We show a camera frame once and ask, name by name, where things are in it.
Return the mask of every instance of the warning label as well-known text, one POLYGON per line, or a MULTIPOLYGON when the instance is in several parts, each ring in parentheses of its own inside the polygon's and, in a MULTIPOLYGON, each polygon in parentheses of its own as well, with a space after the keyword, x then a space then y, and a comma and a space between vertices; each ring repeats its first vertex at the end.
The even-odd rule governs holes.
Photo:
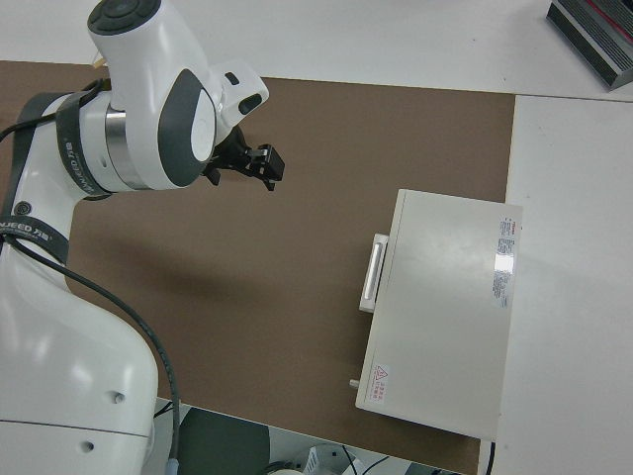
POLYGON ((512 275, 518 223, 505 218, 498 226, 497 255, 493 277, 493 300, 498 307, 506 309, 512 293, 512 275))
POLYGON ((375 404, 384 404, 387 396, 387 383, 389 382, 389 373, 391 369, 384 364, 374 365, 372 371, 372 380, 369 386, 369 402, 375 404))

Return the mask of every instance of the brown mat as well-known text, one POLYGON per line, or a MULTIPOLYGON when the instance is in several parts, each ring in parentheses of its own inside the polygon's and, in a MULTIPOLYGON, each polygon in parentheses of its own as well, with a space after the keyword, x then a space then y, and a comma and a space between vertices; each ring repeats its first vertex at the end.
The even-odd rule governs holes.
MULTIPOLYGON (((36 92, 97 74, 0 62, 0 127, 36 92)), ((477 440, 358 410, 348 381, 371 324, 357 309, 372 237, 389 232, 398 189, 503 201, 513 96, 266 82, 271 99, 243 129, 286 160, 277 191, 225 173, 218 188, 201 179, 82 203, 70 267, 154 326, 185 402, 475 473, 477 440)))

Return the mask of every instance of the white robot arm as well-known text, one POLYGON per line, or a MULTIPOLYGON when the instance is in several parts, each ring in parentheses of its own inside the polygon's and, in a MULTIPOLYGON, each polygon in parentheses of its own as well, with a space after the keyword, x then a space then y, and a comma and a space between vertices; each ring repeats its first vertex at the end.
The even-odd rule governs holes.
POLYGON ((0 471, 12 475, 137 475, 152 431, 151 350, 59 273, 75 205, 201 174, 218 184, 223 168, 269 190, 283 175, 274 148, 251 149, 237 127, 268 98, 263 82, 240 61, 209 66, 169 0, 104 0, 88 28, 112 90, 38 95, 13 128, 0 217, 0 471))

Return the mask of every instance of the white table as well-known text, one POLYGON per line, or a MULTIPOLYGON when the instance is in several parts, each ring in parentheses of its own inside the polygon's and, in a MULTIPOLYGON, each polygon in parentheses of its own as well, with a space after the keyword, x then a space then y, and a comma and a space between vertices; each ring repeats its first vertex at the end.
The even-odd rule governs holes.
MULTIPOLYGON (((0 59, 92 62, 97 0, 0 0, 0 59)), ((263 76, 539 96, 612 93, 545 19, 549 0, 188 0, 178 8, 213 62, 263 76)))
POLYGON ((521 235, 494 473, 630 473, 633 107, 518 97, 521 235))

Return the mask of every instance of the black cable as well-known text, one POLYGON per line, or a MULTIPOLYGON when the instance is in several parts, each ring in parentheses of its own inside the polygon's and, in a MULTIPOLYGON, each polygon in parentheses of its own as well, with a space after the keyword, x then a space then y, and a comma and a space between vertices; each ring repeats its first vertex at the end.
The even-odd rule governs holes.
POLYGON ((354 475, 358 475, 358 472, 356 471, 356 467, 354 466, 354 461, 352 460, 352 456, 347 451, 347 447, 345 445, 341 445, 341 447, 343 447, 343 451, 345 452, 345 455, 347 455, 347 460, 349 460, 349 464, 352 466, 354 475))
POLYGON ((169 381, 169 389, 171 391, 171 403, 173 404, 173 413, 172 413, 173 433, 171 437, 171 449, 169 451, 169 458, 177 459, 178 458, 178 443, 179 443, 179 438, 180 438, 180 407, 178 404, 180 401, 180 396, 178 393, 178 386, 176 384, 176 376, 174 374, 171 361, 169 360, 169 357, 167 356, 167 352, 165 351, 164 346, 158 339, 158 336, 156 336, 156 333, 154 333, 151 327, 145 322, 145 320, 142 319, 142 317, 132 307, 126 304, 123 300, 119 299, 119 297, 117 297, 110 291, 104 289, 98 284, 95 284, 91 280, 71 271, 70 269, 67 269, 55 262, 52 262, 51 260, 46 259, 45 257, 42 257, 36 252, 33 252, 32 250, 30 250, 28 247, 22 245, 20 242, 18 242, 16 239, 14 239, 11 236, 4 236, 4 240, 8 244, 18 249, 22 254, 30 257, 31 259, 39 262, 42 265, 45 265, 46 267, 49 267, 59 272, 60 274, 65 275, 69 279, 72 279, 80 283, 81 285, 88 287, 89 289, 93 290, 99 295, 105 297, 110 302, 112 302, 117 307, 119 307, 121 310, 123 310, 126 314, 128 314, 132 318, 132 320, 134 320, 135 323, 147 335, 147 337, 152 342, 154 348, 156 349, 158 355, 160 356, 160 360, 165 368, 165 372, 167 373, 167 379, 169 381))
POLYGON ((169 401, 167 404, 165 404, 162 409, 160 409, 159 411, 156 411, 154 413, 154 418, 156 419, 158 416, 162 416, 163 414, 171 411, 171 407, 173 406, 172 402, 169 401))
POLYGON ((383 463, 385 460, 387 460, 389 458, 389 455, 387 455, 386 457, 381 458, 380 460, 378 460, 377 462, 372 463, 367 470, 365 470, 363 472, 363 475, 365 475, 367 472, 369 472, 372 468, 374 468, 376 465, 378 465, 379 463, 383 463))
POLYGON ((7 136, 13 134, 14 132, 20 131, 21 129, 28 129, 30 127, 36 127, 39 124, 43 124, 45 122, 52 122, 55 120, 55 112, 52 114, 48 114, 45 116, 37 117, 36 119, 31 119, 29 121, 19 122, 14 124, 11 127, 6 128, 4 131, 0 132, 0 142, 5 140, 7 136))
POLYGON ((495 464, 495 448, 497 445, 493 442, 491 443, 491 454, 488 458, 488 468, 486 469, 486 475, 492 475, 493 473, 493 465, 495 464))
MULTIPOLYGON (((109 82, 105 79, 97 79, 96 81, 92 81, 90 84, 88 84, 86 87, 82 89, 82 91, 90 91, 90 93, 86 94, 79 100, 79 106, 80 107, 85 106, 90 101, 92 101, 95 97, 97 97, 97 94, 99 94, 104 89, 107 89, 108 87, 109 87, 109 82)), ((24 122, 18 122, 17 124, 14 124, 13 126, 10 126, 6 128, 4 131, 0 132, 0 142, 5 140, 9 135, 13 134, 14 132, 20 131, 22 129, 29 129, 31 127, 37 127, 40 124, 52 122, 55 120, 55 117, 56 117, 56 113, 53 112, 51 114, 37 117, 35 119, 30 119, 24 122)))

